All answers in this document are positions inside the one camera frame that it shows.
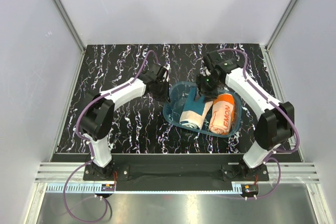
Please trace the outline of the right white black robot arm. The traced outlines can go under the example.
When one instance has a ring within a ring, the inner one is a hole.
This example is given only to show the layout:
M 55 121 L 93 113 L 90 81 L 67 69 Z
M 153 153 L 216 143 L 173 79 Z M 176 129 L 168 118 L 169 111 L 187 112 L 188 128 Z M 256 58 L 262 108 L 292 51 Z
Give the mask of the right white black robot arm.
M 204 73 L 196 77 L 200 95 L 206 100 L 218 96 L 218 87 L 225 85 L 234 90 L 253 110 L 258 119 L 254 130 L 254 143 L 243 155 L 238 167 L 239 176 L 250 180 L 257 174 L 257 168 L 265 164 L 279 146 L 294 136 L 299 138 L 295 127 L 295 110 L 290 102 L 281 102 L 267 93 L 247 73 L 247 62 L 224 60 L 215 50 L 203 56 Z

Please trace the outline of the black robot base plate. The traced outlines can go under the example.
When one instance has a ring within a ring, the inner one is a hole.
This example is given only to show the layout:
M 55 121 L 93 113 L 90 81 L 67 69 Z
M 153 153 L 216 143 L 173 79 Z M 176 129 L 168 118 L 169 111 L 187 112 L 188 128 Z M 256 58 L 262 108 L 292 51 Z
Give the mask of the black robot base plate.
M 267 182 L 265 165 L 248 168 L 241 154 L 114 154 L 106 168 L 85 167 L 84 180 L 116 182 L 118 192 L 231 190 L 233 182 Z

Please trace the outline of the orange cartoon print towel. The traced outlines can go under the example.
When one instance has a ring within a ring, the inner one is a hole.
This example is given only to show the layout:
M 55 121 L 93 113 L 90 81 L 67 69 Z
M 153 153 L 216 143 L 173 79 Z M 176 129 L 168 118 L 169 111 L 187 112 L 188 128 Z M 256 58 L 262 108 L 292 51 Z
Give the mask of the orange cartoon print towel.
M 230 132 L 235 113 L 235 100 L 229 93 L 220 94 L 212 105 L 212 117 L 209 130 L 219 135 Z

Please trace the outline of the blue translucent plastic tray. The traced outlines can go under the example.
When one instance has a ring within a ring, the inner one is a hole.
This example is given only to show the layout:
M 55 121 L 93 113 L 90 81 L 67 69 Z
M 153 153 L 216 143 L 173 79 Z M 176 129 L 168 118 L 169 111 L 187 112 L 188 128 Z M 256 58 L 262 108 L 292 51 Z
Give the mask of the blue translucent plastic tray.
M 197 133 L 202 133 L 206 135 L 216 136 L 216 137 L 224 137 L 228 138 L 234 135 L 240 128 L 241 122 L 241 107 L 242 101 L 240 97 L 226 89 L 218 89 L 218 95 L 220 94 L 231 94 L 235 101 L 235 109 L 233 121 L 231 123 L 230 131 L 226 135 L 212 133 L 209 130 L 209 123 L 212 117 L 212 111 L 209 110 L 205 117 L 203 126 L 201 129 L 194 129 L 192 127 L 184 126 L 180 124 L 180 117 L 184 109 L 185 102 L 187 101 L 189 92 L 193 89 L 197 88 L 196 83 L 181 81 L 173 84 L 170 88 L 170 102 L 166 102 L 163 108 L 163 116 L 166 121 L 174 126 L 180 127 L 182 129 L 190 130 Z

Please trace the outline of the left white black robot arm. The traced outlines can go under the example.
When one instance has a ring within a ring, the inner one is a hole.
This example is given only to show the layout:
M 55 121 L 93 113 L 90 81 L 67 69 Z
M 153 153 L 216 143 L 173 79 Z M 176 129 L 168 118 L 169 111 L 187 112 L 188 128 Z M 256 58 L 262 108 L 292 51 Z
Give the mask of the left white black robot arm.
M 170 101 L 168 66 L 154 63 L 148 70 L 137 73 L 125 83 L 100 93 L 88 93 L 76 130 L 90 149 L 91 162 L 86 173 L 98 180 L 108 180 L 116 175 L 114 160 L 108 147 L 108 134 L 112 129 L 114 112 L 135 98 L 151 94 L 160 101 Z

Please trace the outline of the teal and cream towel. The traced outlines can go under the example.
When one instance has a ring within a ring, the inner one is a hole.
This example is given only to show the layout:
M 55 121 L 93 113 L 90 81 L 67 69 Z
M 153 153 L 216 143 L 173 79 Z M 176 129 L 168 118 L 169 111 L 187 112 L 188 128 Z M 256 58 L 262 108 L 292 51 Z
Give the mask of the teal and cream towel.
M 205 102 L 204 96 L 195 101 L 195 95 L 189 95 L 181 113 L 179 123 L 185 127 L 201 130 L 212 105 L 213 101 Z

